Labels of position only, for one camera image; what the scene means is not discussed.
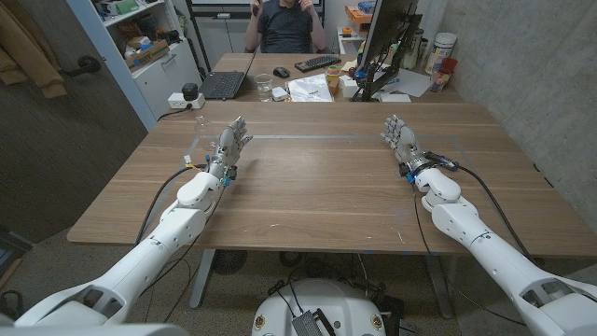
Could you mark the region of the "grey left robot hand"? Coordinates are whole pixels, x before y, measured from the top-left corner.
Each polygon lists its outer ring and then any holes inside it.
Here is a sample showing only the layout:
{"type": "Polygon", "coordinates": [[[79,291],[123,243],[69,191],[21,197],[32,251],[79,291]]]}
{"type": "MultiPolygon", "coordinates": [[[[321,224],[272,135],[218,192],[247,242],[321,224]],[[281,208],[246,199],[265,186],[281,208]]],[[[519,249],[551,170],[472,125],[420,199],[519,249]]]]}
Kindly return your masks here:
{"type": "Polygon", "coordinates": [[[219,135],[214,155],[209,161],[206,172],[217,178],[223,178],[227,170],[240,158],[244,146],[253,139],[252,135],[246,133],[246,122],[242,116],[239,116],[219,135]]]}

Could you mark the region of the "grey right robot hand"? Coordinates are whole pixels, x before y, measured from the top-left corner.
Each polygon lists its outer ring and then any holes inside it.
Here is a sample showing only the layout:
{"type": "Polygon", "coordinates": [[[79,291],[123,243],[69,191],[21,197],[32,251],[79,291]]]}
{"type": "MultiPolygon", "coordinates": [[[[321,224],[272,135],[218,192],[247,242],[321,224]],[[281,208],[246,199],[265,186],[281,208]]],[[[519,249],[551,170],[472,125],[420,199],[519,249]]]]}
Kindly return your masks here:
{"type": "Polygon", "coordinates": [[[403,119],[393,115],[385,120],[384,127],[386,132],[381,137],[394,151],[402,176],[415,178],[421,171],[433,167],[420,149],[414,132],[403,119]]]}

